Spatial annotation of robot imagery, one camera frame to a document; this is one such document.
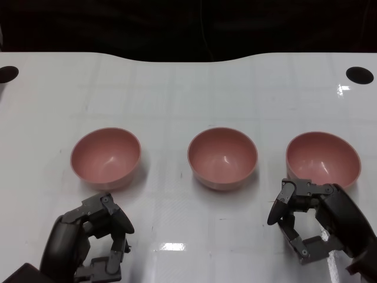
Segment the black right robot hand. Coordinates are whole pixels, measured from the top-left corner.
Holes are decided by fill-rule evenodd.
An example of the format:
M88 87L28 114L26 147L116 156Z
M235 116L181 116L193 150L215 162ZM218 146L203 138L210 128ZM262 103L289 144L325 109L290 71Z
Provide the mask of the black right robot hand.
M315 218L329 234L302 239L295 231L296 212L315 210ZM283 179L273 203L268 225L278 224L301 264L320 261L332 251L343 251L350 258L366 252L376 241L371 225L338 184L317 185L309 179Z

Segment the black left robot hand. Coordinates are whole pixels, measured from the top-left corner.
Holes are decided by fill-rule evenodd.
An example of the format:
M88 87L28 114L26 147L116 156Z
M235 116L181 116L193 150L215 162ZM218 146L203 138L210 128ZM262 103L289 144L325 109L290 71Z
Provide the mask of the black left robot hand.
M126 236L134 227L110 193L98 193L81 202L55 221L49 235L39 270L54 282L117 282L121 263L130 252ZM84 261L90 250L90 237L110 235L109 256Z

